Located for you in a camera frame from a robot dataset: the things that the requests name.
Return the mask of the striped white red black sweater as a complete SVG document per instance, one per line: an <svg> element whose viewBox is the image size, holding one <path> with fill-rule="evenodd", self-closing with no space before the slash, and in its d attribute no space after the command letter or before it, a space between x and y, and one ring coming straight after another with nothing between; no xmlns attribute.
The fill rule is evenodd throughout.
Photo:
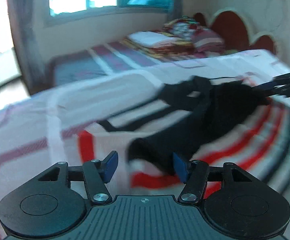
<svg viewBox="0 0 290 240"><path fill-rule="evenodd" d="M213 166L230 161L276 191L290 182L290 106L242 81L193 76L99 118L78 136L83 162L116 150L117 185L179 191L173 155Z"/></svg>

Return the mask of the red scalloped headboard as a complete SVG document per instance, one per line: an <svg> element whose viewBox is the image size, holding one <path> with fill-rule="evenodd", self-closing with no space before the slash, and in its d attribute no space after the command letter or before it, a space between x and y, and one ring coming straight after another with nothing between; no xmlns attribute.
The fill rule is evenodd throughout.
<svg viewBox="0 0 290 240"><path fill-rule="evenodd" d="M220 9L210 18L197 12L193 18L223 38L226 50L264 49L281 56L280 44L274 34L270 31L255 31L252 22L235 9Z"/></svg>

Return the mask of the pink white patterned bedsheet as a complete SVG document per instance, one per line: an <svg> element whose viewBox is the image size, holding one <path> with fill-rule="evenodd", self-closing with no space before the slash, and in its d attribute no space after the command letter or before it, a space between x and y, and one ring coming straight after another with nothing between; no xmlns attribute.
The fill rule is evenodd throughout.
<svg viewBox="0 0 290 240"><path fill-rule="evenodd" d="M243 80L259 85L290 69L264 50L229 56L166 62L99 79L69 83L0 111L0 200L9 192L59 161L82 164L79 134L92 134L91 158L119 154L118 169L108 188L111 194L177 196L183 185L155 166L136 160L128 164L125 151L138 137L160 131L186 116L175 111L142 126L136 132L106 132L99 120L118 127L161 110L165 104L154 96L165 84L193 76L214 84ZM273 98L225 137L200 148L195 159L213 166L234 162L290 202L290 99ZM290 224L285 233L290 239ZM0 226L0 239L5 237Z"/></svg>

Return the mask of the folded colourful blanket stack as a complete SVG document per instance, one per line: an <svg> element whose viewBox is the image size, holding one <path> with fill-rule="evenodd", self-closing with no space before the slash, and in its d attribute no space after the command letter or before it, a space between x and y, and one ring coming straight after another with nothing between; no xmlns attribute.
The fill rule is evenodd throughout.
<svg viewBox="0 0 290 240"><path fill-rule="evenodd" d="M156 59L225 52L220 35L187 16L165 23L161 30L130 34L123 43Z"/></svg>

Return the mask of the purple striped mattress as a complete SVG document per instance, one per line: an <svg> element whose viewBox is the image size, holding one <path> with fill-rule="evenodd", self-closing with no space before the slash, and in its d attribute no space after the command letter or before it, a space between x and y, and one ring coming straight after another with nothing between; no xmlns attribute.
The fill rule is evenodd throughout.
<svg viewBox="0 0 290 240"><path fill-rule="evenodd" d="M122 41L97 45L72 54L56 56L50 60L49 83L52 87L68 83L97 79L150 67L162 62L173 62L176 56L153 58L139 49L133 49Z"/></svg>

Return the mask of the grey curtain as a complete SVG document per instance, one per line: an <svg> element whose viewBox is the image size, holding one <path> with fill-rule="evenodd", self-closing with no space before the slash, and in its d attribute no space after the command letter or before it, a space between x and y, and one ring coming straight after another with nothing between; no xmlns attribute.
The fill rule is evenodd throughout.
<svg viewBox="0 0 290 240"><path fill-rule="evenodd" d="M34 0L7 0L10 29L22 79L30 95L49 88L33 30Z"/></svg>

